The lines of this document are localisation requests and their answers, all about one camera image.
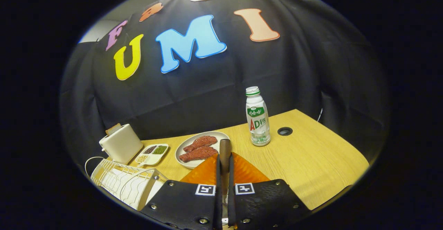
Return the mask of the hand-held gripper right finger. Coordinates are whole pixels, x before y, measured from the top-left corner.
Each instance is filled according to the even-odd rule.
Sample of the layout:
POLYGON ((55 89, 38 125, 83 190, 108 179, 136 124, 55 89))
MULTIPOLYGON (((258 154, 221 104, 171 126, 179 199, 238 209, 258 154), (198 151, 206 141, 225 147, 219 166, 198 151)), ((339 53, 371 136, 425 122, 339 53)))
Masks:
POLYGON ((310 214, 286 181, 270 180, 239 154, 231 153, 228 226, 235 230, 288 230, 310 214))

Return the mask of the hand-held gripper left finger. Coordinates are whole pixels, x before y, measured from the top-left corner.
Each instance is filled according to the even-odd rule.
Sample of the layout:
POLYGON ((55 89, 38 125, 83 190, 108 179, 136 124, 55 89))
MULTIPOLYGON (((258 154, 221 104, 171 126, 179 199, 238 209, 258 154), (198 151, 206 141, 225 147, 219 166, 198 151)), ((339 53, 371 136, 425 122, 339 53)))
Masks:
POLYGON ((180 181, 165 181, 141 213, 180 230, 221 230, 220 185, 220 160, 215 154, 180 181))

